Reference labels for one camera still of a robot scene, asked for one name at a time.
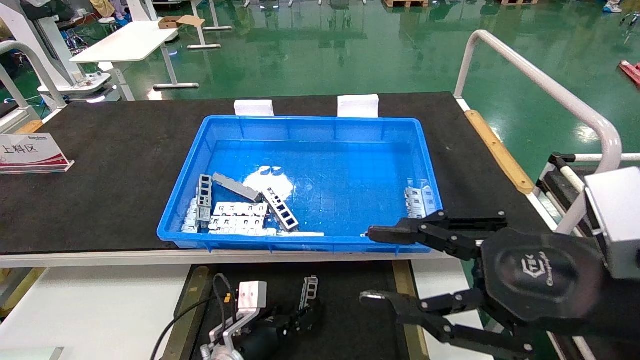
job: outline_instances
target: white table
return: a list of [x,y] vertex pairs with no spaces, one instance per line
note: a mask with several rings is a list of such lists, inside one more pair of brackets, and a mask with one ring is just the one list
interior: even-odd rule
[[169,51],[164,44],[178,32],[178,29],[159,29],[157,23],[158,21],[134,21],[98,44],[74,56],[70,61],[74,63],[113,63],[124,97],[128,101],[133,101],[135,98],[122,74],[121,63],[144,60],[160,47],[171,83],[155,84],[154,90],[200,87],[198,83],[178,83]]
[[60,360],[148,359],[189,268],[48,268],[0,325],[0,352],[61,347]]

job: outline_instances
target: red object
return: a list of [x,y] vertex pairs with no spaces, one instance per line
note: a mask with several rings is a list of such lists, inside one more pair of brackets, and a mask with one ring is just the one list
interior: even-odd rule
[[637,86],[640,86],[640,63],[631,65],[628,61],[622,60],[620,62],[620,69],[633,80]]

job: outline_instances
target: pallet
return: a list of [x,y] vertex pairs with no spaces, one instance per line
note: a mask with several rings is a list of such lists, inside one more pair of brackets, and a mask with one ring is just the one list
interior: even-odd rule
[[503,5],[535,5],[538,0],[502,0]]
[[394,7],[396,4],[403,4],[405,8],[410,8],[411,6],[421,6],[425,8],[429,6],[429,0],[383,0],[383,2],[387,4],[389,8]]

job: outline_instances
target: black rubber pad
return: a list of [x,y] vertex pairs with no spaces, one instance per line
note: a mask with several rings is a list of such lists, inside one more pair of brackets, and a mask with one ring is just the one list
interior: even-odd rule
[[[0,177],[0,254],[175,249],[156,228],[208,115],[234,100],[74,103],[40,130],[76,164],[66,174]],[[335,116],[336,96],[273,99],[277,115]],[[548,231],[504,175],[450,93],[380,95],[381,117],[422,122],[445,209],[507,213]]]

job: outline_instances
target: sign placard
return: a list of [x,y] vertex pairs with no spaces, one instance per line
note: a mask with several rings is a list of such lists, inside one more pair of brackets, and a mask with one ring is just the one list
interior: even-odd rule
[[0,174],[66,172],[74,163],[49,133],[0,135]]

